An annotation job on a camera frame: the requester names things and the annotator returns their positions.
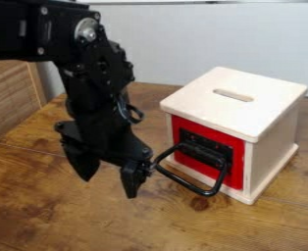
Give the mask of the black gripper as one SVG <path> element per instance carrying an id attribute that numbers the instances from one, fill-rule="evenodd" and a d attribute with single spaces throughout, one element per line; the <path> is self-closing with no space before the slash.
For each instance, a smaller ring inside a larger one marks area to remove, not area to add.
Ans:
<path id="1" fill-rule="evenodd" d="M 90 181 L 101 162 L 121 169 L 121 180 L 129 199 L 153 175 L 153 149 L 135 135 L 133 125 L 141 122 L 133 113 L 143 113 L 130 103 L 127 90 L 118 93 L 68 92 L 66 107 L 71 121 L 60 122 L 55 129 L 68 162 L 85 181 Z"/>

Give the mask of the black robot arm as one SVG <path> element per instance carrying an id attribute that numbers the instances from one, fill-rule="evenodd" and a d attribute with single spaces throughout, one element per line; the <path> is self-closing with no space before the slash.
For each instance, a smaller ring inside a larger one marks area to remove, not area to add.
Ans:
<path id="1" fill-rule="evenodd" d="M 119 166 L 126 194 L 137 197 L 154 152 L 133 132 L 145 118 L 127 92 L 134 65 L 107 38 L 101 13 L 66 0 L 0 0 L 0 60 L 54 63 L 71 116 L 55 130 L 71 166 L 83 180 L 102 162 Z"/>

